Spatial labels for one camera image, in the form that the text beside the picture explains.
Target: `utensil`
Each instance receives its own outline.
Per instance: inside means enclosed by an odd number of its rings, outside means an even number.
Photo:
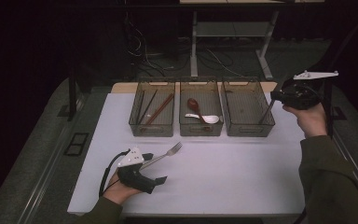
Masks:
[[[146,124],[151,124],[153,120],[161,113],[161,111],[165,108],[165,106],[173,99],[173,93],[171,93],[165,101],[162,103],[162,105],[157,109],[157,111],[150,117],[150,119],[146,122]]]
[[[284,85],[284,82],[289,78],[289,74],[286,73],[282,79],[277,83],[273,91],[280,91]],[[264,120],[268,116],[268,114],[271,112],[272,107],[274,106],[275,100],[271,100],[269,103],[269,106],[267,110],[264,112],[264,114],[261,116],[261,119],[258,121],[258,124],[263,124]]]
[[[196,118],[199,119],[200,116],[196,115],[196,114],[185,114],[186,118]],[[207,116],[202,116],[202,118],[205,120],[205,122],[210,123],[210,124],[214,124],[217,123],[219,121],[219,117],[217,117],[216,115],[207,115]]]
[[[174,147],[172,147],[170,150],[168,150],[164,155],[161,155],[159,157],[156,157],[155,159],[151,160],[151,161],[147,161],[144,163],[144,165],[141,167],[140,170],[143,170],[144,168],[146,168],[147,166],[155,163],[156,161],[161,160],[162,158],[166,157],[166,156],[173,156],[177,151],[179,151],[179,149],[182,147],[182,143],[179,142],[178,144],[176,144]]]
[[[157,90],[155,90],[155,93],[153,94],[152,98],[150,99],[149,104],[147,104],[146,109],[145,109],[144,113],[142,114],[141,118],[138,119],[138,124],[140,124],[142,122],[142,120],[144,119],[147,110],[149,109],[150,105],[152,104],[152,102],[154,100],[154,97],[156,96],[156,93],[157,93]],[[144,95],[145,95],[145,91],[144,91],[144,94],[142,95],[141,102],[144,100]]]
[[[199,115],[200,117],[200,122],[201,123],[206,123],[204,118],[202,117],[201,113],[200,113],[200,106],[199,103],[194,99],[194,98],[188,98],[187,100],[187,106],[188,108],[190,108],[191,110],[193,110],[194,112],[196,112],[196,114]]]

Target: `white table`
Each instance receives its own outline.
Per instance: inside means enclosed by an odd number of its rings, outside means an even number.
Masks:
[[[143,153],[158,156],[179,141],[183,147],[177,154],[142,171],[149,178],[167,175],[166,183],[156,186],[152,194],[139,194],[126,201],[123,216],[263,217],[301,213],[304,198],[297,169],[303,133],[295,117],[279,104],[272,108],[276,125],[266,138],[228,137],[226,127],[219,137],[182,137],[176,94],[173,137],[134,137],[128,124],[133,97],[134,93],[108,94],[69,213],[82,215],[94,206],[104,169],[119,152],[138,146]]]

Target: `floor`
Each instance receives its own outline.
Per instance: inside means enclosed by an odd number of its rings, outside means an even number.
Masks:
[[[142,62],[137,70],[137,77],[189,76],[188,39],[180,41],[181,53],[178,60],[167,59],[150,48],[147,60]],[[246,38],[201,39],[198,49],[199,76],[253,76],[264,80],[255,57],[255,49],[261,44],[258,39]],[[311,67],[323,56],[328,46],[327,40],[271,42],[267,61],[275,81]],[[104,99],[110,90],[111,87],[96,86],[90,93],[79,92],[78,112],[72,121],[68,121],[66,117],[69,103],[67,80],[51,95],[44,113],[0,189],[0,223],[70,223],[77,219],[76,215],[68,214],[66,209],[87,155]],[[344,142],[358,164],[358,113],[338,88],[333,91],[333,105],[338,106],[345,115],[345,119],[335,122],[338,140]],[[89,134],[81,155],[63,155],[75,133]],[[295,220],[296,216],[252,220],[190,218],[164,223],[289,224]],[[158,223],[155,219],[143,219],[142,223],[149,223],[147,221]],[[140,223],[135,219],[122,222]]]

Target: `white spoon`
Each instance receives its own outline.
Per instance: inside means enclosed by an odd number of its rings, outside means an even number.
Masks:
[[[196,118],[199,119],[200,116],[196,115],[196,114],[185,114],[186,118]],[[217,123],[219,121],[219,117],[217,117],[216,115],[208,115],[208,116],[202,116],[202,118],[205,120],[205,122],[213,124],[213,123]]]

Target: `table leg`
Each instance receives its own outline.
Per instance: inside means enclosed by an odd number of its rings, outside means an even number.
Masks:
[[[191,43],[191,56],[190,56],[190,72],[192,77],[197,77],[199,75],[197,68],[197,11],[193,13],[193,35]]]
[[[273,76],[271,74],[271,71],[269,70],[269,64],[267,63],[267,60],[265,58],[267,48],[269,47],[269,41],[271,40],[272,33],[275,28],[276,21],[278,19],[279,11],[274,11],[272,14],[272,18],[269,22],[268,29],[266,31],[266,35],[264,36],[264,44],[261,49],[258,49],[255,53],[257,55],[257,59],[260,62],[261,69],[263,69],[264,77],[267,80],[273,79]]]

